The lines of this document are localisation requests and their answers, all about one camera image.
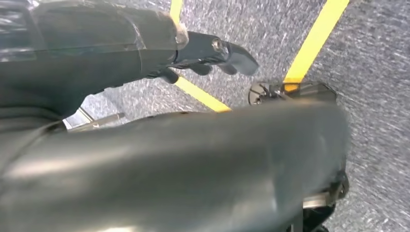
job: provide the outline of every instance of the yellow floor line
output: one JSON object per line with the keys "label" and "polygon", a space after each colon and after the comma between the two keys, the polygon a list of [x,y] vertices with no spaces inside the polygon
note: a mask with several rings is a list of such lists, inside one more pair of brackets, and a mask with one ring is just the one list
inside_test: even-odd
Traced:
{"label": "yellow floor line", "polygon": [[209,95],[207,92],[203,91],[196,85],[189,82],[183,77],[179,77],[178,81],[175,83],[180,89],[193,96],[196,100],[202,102],[204,105],[209,107],[211,110],[216,112],[230,111],[231,109],[225,104],[221,103],[216,98]]}
{"label": "yellow floor line", "polygon": [[[175,23],[179,23],[179,17],[181,15],[183,0],[172,0],[171,1],[171,10],[169,14]],[[200,101],[202,104],[208,108],[216,111],[223,112],[231,110],[228,106],[220,102],[218,99],[214,98],[207,92],[203,91],[184,77],[180,76],[178,81],[175,83],[181,90],[187,94],[194,97],[196,100]]]}
{"label": "yellow floor line", "polygon": [[[289,68],[284,83],[300,83],[303,80],[348,4],[349,0],[327,0]],[[286,86],[287,91],[295,88],[293,85]]]}

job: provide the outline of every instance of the screw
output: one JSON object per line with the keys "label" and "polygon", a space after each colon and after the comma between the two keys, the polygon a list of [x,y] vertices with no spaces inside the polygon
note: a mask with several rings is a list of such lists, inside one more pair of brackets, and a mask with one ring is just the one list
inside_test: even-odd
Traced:
{"label": "screw", "polygon": [[218,38],[216,38],[212,41],[212,47],[214,48],[214,50],[216,52],[223,51],[222,41]]}

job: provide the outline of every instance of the plastic wrap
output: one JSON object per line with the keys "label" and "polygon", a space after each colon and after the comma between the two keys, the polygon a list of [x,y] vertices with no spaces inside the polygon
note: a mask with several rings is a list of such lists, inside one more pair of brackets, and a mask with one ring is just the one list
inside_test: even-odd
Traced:
{"label": "plastic wrap", "polygon": [[177,50],[187,33],[168,13],[106,1],[0,0],[0,60]]}

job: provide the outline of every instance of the metal bar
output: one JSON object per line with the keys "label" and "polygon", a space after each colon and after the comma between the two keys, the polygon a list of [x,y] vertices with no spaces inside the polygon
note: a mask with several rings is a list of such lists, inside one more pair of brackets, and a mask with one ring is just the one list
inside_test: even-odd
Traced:
{"label": "metal bar", "polygon": [[95,121],[94,118],[89,113],[87,113],[82,107],[78,108],[78,112],[80,112],[80,114],[82,114],[83,117],[85,117],[88,120],[88,122]]}
{"label": "metal bar", "polygon": [[92,130],[92,129],[98,128],[100,126],[103,126],[105,124],[120,120],[124,116],[125,116],[124,113],[118,113],[118,114],[115,114],[115,115],[110,115],[110,116],[107,116],[107,117],[103,117],[103,118],[94,120],[90,123],[87,123],[87,124],[78,126],[76,128],[73,128],[73,129],[70,130],[70,132],[79,132],[79,131]]}

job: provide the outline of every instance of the gray carpet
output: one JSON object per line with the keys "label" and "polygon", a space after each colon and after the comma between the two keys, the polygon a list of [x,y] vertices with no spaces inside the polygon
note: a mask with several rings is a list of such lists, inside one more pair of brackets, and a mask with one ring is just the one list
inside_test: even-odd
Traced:
{"label": "gray carpet", "polygon": [[[168,11],[170,1],[122,3]],[[185,0],[189,30],[246,47],[261,65],[253,77],[213,71],[185,76],[230,107],[246,105],[254,81],[283,79],[323,0]],[[410,231],[410,1],[351,0],[307,80],[340,93],[352,127],[351,192],[328,222],[334,232]],[[125,112],[128,120],[181,111],[209,111],[161,80],[129,83],[90,97],[95,116]],[[72,123],[79,123],[75,116]]]}

